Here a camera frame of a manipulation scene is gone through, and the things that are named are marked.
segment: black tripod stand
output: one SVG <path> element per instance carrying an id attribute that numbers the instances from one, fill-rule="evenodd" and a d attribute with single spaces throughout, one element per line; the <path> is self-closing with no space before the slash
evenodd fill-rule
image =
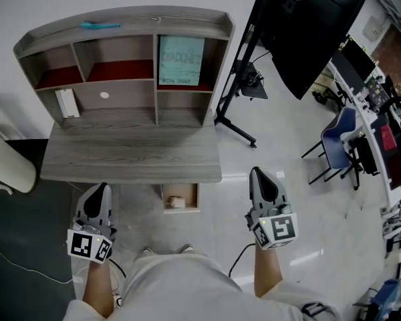
<path id="1" fill-rule="evenodd" d="M 227 83 L 229 82 L 229 78 L 231 74 L 236 74 L 235 79 L 233 80 L 232 86 L 230 87 L 229 93 L 225 96 L 222 97 L 219 105 L 217 106 L 217 117 L 214 120 L 214 123 L 217 125 L 218 123 L 221 123 L 227 127 L 229 127 L 231 130 L 235 131 L 237 134 L 240 134 L 242 137 L 247 139 L 250 142 L 250 145 L 252 148 L 257 148 L 255 145 L 255 142 L 257 139 L 254 137 L 250 136 L 248 133 L 244 132 L 241 130 L 239 127 L 236 127 L 232 122 L 225 117 L 225 114 L 227 112 L 227 109 L 229 108 L 229 105 L 233 99 L 233 96 L 237 93 L 239 89 L 239 82 L 241 81 L 241 78 L 243 77 L 243 74 L 245 70 L 247 69 L 247 66 L 249 65 L 249 59 L 251 55 L 253 54 L 253 51 L 255 49 L 255 46 L 257 45 L 257 42 L 259 41 L 261 34 L 263 33 L 263 29 L 265 24 L 268 22 L 269 19 L 269 6 L 272 3 L 272 0 L 255 0 L 253 10 L 251 11 L 251 14 L 248 19 L 247 26 L 245 26 L 245 30 L 242 35 L 242 40 L 239 44 L 238 51 L 236 53 L 235 59 L 233 61 L 232 69 L 229 73 L 229 76 L 227 77 L 227 81 L 225 84 L 225 87 L 223 88 L 223 93 L 225 91 L 225 88 L 227 86 Z M 251 34 L 251 38 L 249 40 L 249 43 L 247 45 L 247 49 L 245 50 L 245 53 L 243 55 L 243 58 L 241 60 L 241 63 L 238 65 L 238 68 L 236 68 L 236 62 L 239 53 L 241 52 L 242 45 L 244 44 L 245 40 L 248 37 L 249 32 L 251 31 L 251 28 L 253 27 L 253 32 Z"/>

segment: red object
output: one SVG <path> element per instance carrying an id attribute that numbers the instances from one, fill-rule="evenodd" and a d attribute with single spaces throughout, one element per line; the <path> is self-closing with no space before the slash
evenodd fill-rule
<path id="1" fill-rule="evenodd" d="M 392 134 L 389 125 L 383 125 L 382 127 L 380 127 L 380 134 L 382 135 L 383 148 L 385 151 L 396 148 L 394 135 Z"/>
<path id="2" fill-rule="evenodd" d="M 213 92 L 214 88 L 205 81 L 199 80 L 197 86 L 158 85 L 158 90 L 193 90 L 199 92 Z"/>
<path id="3" fill-rule="evenodd" d="M 77 66 L 46 70 L 35 89 L 64 86 L 67 84 L 82 83 Z"/>
<path id="4" fill-rule="evenodd" d="M 153 78 L 153 60 L 95 63 L 88 82 Z"/>

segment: computer monitor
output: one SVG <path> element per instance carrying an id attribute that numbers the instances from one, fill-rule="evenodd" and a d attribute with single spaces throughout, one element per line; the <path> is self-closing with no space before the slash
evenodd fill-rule
<path id="1" fill-rule="evenodd" d="M 308 91 L 352 26 L 365 0 L 272 0 L 261 41 L 298 99 Z"/>
<path id="2" fill-rule="evenodd" d="M 348 59 L 364 82 L 376 67 L 369 55 L 353 39 L 349 38 L 342 50 L 342 54 Z"/>

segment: tiled floor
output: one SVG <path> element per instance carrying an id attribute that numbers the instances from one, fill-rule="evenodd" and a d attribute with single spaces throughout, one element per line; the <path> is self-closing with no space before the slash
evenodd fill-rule
<path id="1" fill-rule="evenodd" d="M 265 50 L 258 47 L 253 58 Z M 243 247 L 253 242 L 244 214 L 251 207 L 247 174 L 254 166 L 283 171 L 300 238 L 278 249 L 285 278 L 326 295 L 350 320 L 356 302 L 384 269 L 384 241 L 379 208 L 385 203 L 380 176 L 361 177 L 358 191 L 351 178 L 338 176 L 312 186 L 309 179 L 325 168 L 316 150 L 301 155 L 319 141 L 335 114 L 306 94 L 294 98 L 266 55 L 255 62 L 265 76 L 268 100 L 235 98 L 227 117 L 258 139 L 258 149 L 223 125 L 217 126 L 223 182 L 200 187 L 200 212 L 164 215 L 162 201 L 151 186 L 121 186 L 118 240 L 113 258 L 128 270 L 145 245 L 160 253 L 185 243 L 215 258 L 228 272 Z M 253 274 L 253 249 L 247 250 L 234 278 Z"/>

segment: person's arm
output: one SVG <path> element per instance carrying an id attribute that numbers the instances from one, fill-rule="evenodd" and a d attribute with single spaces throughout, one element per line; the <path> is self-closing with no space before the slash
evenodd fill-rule
<path id="1" fill-rule="evenodd" d="M 108 259 L 104 264 L 91 261 L 83 301 L 105 318 L 108 318 L 114 311 L 110 261 Z"/>
<path id="2" fill-rule="evenodd" d="M 282 280 L 276 250 L 263 251 L 255 243 L 254 292 L 257 297 L 264 296 Z"/>

